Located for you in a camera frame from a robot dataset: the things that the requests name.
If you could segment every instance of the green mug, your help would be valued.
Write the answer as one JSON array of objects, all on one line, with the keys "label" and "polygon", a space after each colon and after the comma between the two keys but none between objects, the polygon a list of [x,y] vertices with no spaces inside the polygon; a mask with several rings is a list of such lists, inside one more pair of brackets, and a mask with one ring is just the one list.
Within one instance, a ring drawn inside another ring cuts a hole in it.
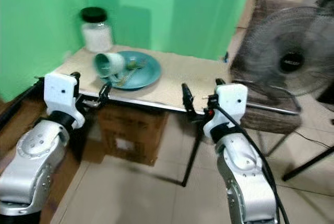
[{"label": "green mug", "polygon": [[95,55],[93,63],[98,75],[112,83],[120,82],[124,76],[126,63],[119,53],[99,53]]}]

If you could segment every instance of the green backdrop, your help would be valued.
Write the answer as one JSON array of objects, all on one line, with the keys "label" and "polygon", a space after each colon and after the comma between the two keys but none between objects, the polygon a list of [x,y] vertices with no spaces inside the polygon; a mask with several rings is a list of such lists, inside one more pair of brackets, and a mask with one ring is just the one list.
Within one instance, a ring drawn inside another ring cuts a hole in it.
[{"label": "green backdrop", "polygon": [[0,95],[11,100],[83,46],[78,13],[108,10],[117,44],[216,60],[246,0],[0,0]]}]

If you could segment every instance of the table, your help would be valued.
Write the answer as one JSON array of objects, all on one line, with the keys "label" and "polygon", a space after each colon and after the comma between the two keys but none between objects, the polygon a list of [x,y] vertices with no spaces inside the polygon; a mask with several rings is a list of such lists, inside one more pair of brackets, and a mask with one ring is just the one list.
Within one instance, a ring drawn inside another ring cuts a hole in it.
[{"label": "table", "polygon": [[[153,56],[161,65],[162,75],[154,84],[136,91],[112,89],[109,94],[111,101],[185,113],[181,90],[181,84],[185,82],[194,96],[194,109],[197,113],[203,114],[207,100],[203,100],[202,97],[213,94],[216,86],[215,79],[222,78],[230,81],[229,66],[222,61],[204,60],[122,45],[113,46],[110,52],[119,51],[138,51]],[[86,96],[98,97],[103,82],[93,68],[94,55],[81,49],[68,58],[55,72],[63,74],[79,72],[81,74],[79,92]],[[183,186],[187,184],[202,136],[202,125],[199,124],[187,170],[181,183]]]}]

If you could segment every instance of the black cable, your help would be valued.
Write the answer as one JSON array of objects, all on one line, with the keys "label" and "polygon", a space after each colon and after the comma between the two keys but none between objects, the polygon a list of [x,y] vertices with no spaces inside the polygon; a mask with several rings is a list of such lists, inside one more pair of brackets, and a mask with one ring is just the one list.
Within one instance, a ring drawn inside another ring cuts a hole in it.
[{"label": "black cable", "polygon": [[276,203],[278,205],[278,208],[281,210],[282,212],[282,216],[284,219],[285,224],[289,224],[289,219],[287,216],[287,213],[285,212],[284,206],[282,204],[282,201],[277,193],[277,188],[276,188],[276,184],[275,184],[275,180],[272,174],[272,171],[270,169],[270,166],[266,160],[266,158],[264,157],[264,155],[261,153],[260,149],[256,146],[256,144],[254,143],[254,141],[252,140],[252,138],[247,134],[247,132],[239,125],[239,123],[237,121],[235,121],[235,119],[233,117],[231,117],[224,109],[222,109],[219,105],[214,105],[213,106],[215,109],[219,110],[222,114],[224,114],[224,116],[226,118],[228,118],[234,125],[236,128],[238,128],[238,130],[246,137],[246,139],[249,141],[249,143],[254,147],[254,149],[257,151],[257,153],[259,154],[261,160],[264,163],[263,169],[264,169],[264,175],[266,177],[266,179],[268,180],[269,185],[271,186],[273,193],[275,195],[275,199],[276,199]]},{"label": "black cable", "polygon": [[307,138],[307,137],[305,137],[304,135],[302,135],[301,133],[299,133],[299,132],[297,132],[297,131],[294,131],[294,132],[295,132],[296,134],[302,136],[304,139],[309,140],[310,142],[313,142],[313,143],[315,143],[315,144],[318,144],[318,145],[323,146],[323,147],[326,147],[326,148],[330,148],[330,146],[326,145],[326,144],[323,143],[323,142],[320,142],[320,141],[318,141],[318,140],[314,140],[314,139]]}]

